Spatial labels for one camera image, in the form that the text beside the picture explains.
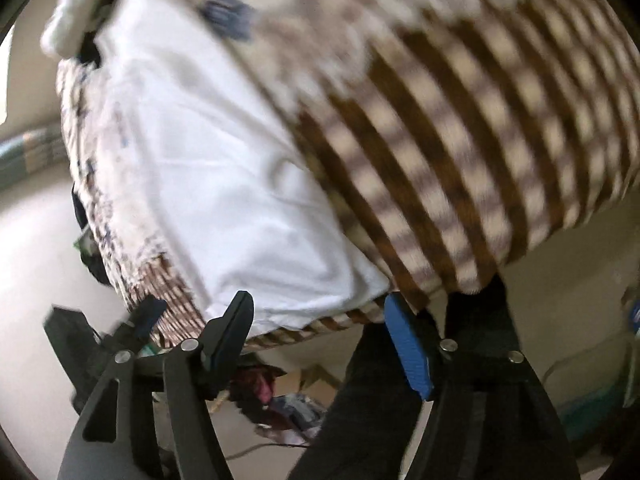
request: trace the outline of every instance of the black pants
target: black pants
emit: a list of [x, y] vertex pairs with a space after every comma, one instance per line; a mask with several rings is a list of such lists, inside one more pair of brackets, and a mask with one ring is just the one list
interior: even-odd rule
[[421, 408], [386, 326], [366, 326], [322, 430], [289, 480], [398, 480]]

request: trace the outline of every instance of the pillow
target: pillow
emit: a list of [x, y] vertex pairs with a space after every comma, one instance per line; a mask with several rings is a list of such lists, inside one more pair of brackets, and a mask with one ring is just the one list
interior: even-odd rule
[[76, 56], [99, 1], [58, 0], [40, 38], [40, 48], [44, 54], [53, 59], [70, 59]]
[[[142, 192], [205, 320], [247, 290], [250, 337], [301, 330], [388, 290], [341, 231], [290, 132], [185, 0], [119, 0], [96, 43], [108, 74], [96, 124], [117, 126], [110, 153], [142, 184], [113, 194]], [[133, 220], [134, 206], [114, 202], [113, 215]]]

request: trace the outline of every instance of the brown striped blanket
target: brown striped blanket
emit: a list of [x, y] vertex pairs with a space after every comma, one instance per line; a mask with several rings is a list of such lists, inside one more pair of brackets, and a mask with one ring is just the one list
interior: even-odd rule
[[[416, 308], [441, 287], [479, 290], [638, 180], [640, 52], [608, 0], [191, 1], [289, 124], [347, 236]], [[84, 69], [66, 70], [63, 109]], [[127, 301], [170, 304], [166, 344], [200, 331], [161, 248], [134, 274]], [[364, 306], [248, 348], [380, 314]]]

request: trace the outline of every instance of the folded blanket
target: folded blanket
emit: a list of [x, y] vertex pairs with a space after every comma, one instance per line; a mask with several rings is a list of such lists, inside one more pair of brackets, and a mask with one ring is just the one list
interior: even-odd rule
[[98, 140], [111, 154], [102, 164], [114, 164], [108, 189], [130, 192], [123, 168], [140, 174], [136, 199], [205, 320], [244, 289], [251, 336], [297, 330], [388, 289], [341, 232], [290, 133], [185, 0], [120, 0], [97, 44], [102, 115], [120, 123], [118, 137]]
[[[70, 59], [58, 66], [57, 90], [70, 171], [107, 275], [117, 293], [130, 308], [149, 294], [167, 302], [167, 311], [152, 336], [156, 344], [170, 348], [186, 338], [199, 336], [205, 323], [194, 305], [190, 288], [167, 255], [158, 226], [150, 221], [148, 212], [141, 210], [140, 201], [135, 199], [140, 184], [129, 180], [130, 173], [121, 172], [119, 178], [124, 182], [120, 189], [110, 187], [113, 178], [110, 168], [119, 153], [103, 149], [108, 144], [101, 140], [118, 139], [122, 129], [118, 115], [111, 117], [111, 121], [97, 120], [104, 117], [101, 96], [105, 94], [105, 83], [106, 78], [96, 73], [91, 64], [83, 65]], [[255, 351], [290, 344], [354, 324], [381, 320], [382, 310], [371, 302], [341, 314], [321, 317], [302, 330], [278, 328], [252, 337], [245, 349]]]

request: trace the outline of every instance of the white wall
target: white wall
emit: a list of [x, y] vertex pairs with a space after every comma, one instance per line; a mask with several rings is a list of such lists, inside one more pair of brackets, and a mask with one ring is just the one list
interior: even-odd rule
[[40, 50], [40, 36], [57, 0], [31, 0], [15, 22], [9, 60], [7, 117], [0, 140], [60, 117], [56, 96], [57, 63]]
[[52, 303], [106, 331], [125, 313], [82, 266], [63, 164], [0, 194], [0, 425], [40, 480], [53, 480], [76, 413], [42, 323]]

